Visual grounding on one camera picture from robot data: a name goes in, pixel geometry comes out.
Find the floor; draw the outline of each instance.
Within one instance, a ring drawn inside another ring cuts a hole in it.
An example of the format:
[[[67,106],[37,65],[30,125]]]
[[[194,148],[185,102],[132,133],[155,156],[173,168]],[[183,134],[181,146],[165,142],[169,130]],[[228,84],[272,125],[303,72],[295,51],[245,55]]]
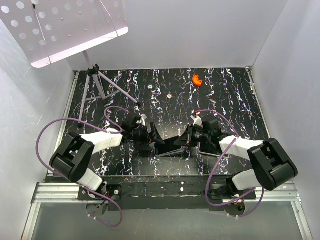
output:
[[[94,99],[87,101],[83,120],[101,128],[108,128],[104,119],[106,106],[120,106],[131,112],[145,114],[147,123],[154,121],[163,139],[181,135],[190,120],[191,114],[200,109],[214,109],[228,118],[239,134],[246,139],[264,140],[268,133],[257,103],[253,87],[244,68],[188,68],[188,69],[135,69],[103,71],[118,86],[125,89],[142,103],[140,108],[123,94],[116,94],[109,101]],[[201,87],[192,84],[194,74],[204,81]],[[69,117],[78,118],[86,74],[79,73],[72,99]],[[114,92],[114,87],[103,82],[106,94]],[[93,81],[88,87],[88,98],[98,96]],[[110,111],[111,119],[121,122],[125,114],[120,110]],[[219,120],[228,133],[230,128]],[[84,127],[78,129],[76,123],[68,122],[65,133],[93,133]],[[97,174],[106,175],[207,175],[217,162],[216,157],[203,156],[193,148],[176,157],[155,157],[140,154],[133,144],[101,151],[91,159],[89,166]],[[249,161],[231,157],[224,159],[216,174],[234,174],[251,168]]]
[[[111,228],[88,218],[86,204],[42,203],[32,239],[303,239],[290,202],[263,202],[253,215],[238,220],[208,209],[124,210],[123,215],[122,224]],[[102,219],[116,223],[119,212],[108,211]]]

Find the gray wall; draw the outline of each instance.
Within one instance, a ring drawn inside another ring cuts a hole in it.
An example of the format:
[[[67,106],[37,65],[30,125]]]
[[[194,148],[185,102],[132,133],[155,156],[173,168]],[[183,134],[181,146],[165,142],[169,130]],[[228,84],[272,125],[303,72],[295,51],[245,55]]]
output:
[[[252,66],[287,0],[125,0],[129,32],[88,51],[102,69]],[[88,68],[83,55],[68,58]]]
[[[40,130],[63,116],[73,72],[66,60],[31,67],[0,20],[0,239],[20,239],[37,182],[46,169],[36,157]],[[41,155],[49,162],[60,125],[48,129]]]
[[[320,239],[320,2],[289,0],[254,67],[271,135],[295,162],[295,180],[314,239]]]

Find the white joint cover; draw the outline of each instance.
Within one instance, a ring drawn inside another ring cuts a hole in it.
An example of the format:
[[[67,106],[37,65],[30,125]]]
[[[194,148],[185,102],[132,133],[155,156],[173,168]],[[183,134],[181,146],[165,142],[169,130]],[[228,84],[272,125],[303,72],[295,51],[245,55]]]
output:
[[[198,125],[198,126],[200,126],[200,127],[202,127],[203,128],[203,125],[202,125],[202,119],[200,118],[200,117],[195,117],[194,119],[193,119],[193,125]]]
[[[118,132],[116,129],[108,128],[108,132]],[[94,144],[93,154],[100,152],[104,149],[109,149],[113,147],[118,147],[122,141],[122,134],[111,134],[105,133],[103,131],[91,133],[91,134],[81,134],[81,137]]]
[[[232,182],[239,191],[261,187],[256,178],[255,171],[252,169],[237,174],[232,178]]]
[[[78,181],[78,184],[88,187],[89,189],[96,191],[102,184],[101,177],[96,175],[91,169],[87,168],[83,177]]]
[[[235,141],[235,143],[233,143],[232,147],[227,153],[248,160],[250,160],[250,158],[247,150],[264,143],[264,141],[253,141],[235,136],[227,136],[221,142],[219,142],[222,152],[224,152],[226,148],[231,144],[231,142],[236,138],[237,140]]]

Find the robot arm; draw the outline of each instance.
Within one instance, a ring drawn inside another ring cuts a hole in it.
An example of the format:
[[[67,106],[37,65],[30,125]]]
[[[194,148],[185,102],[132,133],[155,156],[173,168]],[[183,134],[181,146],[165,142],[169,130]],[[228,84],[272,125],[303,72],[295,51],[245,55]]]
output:
[[[139,143],[142,150],[149,150],[149,144],[164,144],[156,126],[145,124],[145,117],[129,113],[121,124],[123,132],[108,128],[106,132],[92,134],[68,133],[50,160],[50,166],[72,183],[79,183],[96,191],[102,185],[102,178],[88,168],[91,156],[104,149],[119,147],[127,142]]]
[[[192,119],[193,124],[188,125],[175,145],[196,147],[198,143],[210,143],[213,151],[221,155],[237,139],[227,153],[251,161],[252,170],[227,179],[229,192],[238,193],[256,187],[272,191],[298,175],[295,164],[276,139],[248,140],[223,133],[212,115],[202,119],[197,115]]]

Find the orange object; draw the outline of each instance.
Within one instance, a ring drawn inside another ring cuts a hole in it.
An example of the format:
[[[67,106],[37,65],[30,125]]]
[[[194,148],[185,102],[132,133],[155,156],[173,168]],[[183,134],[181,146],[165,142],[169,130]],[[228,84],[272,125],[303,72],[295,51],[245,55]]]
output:
[[[193,75],[193,77],[192,77],[192,82],[196,85],[196,86],[198,86],[198,87],[201,87],[201,85],[202,85],[202,80],[200,80],[199,79],[199,75]]]

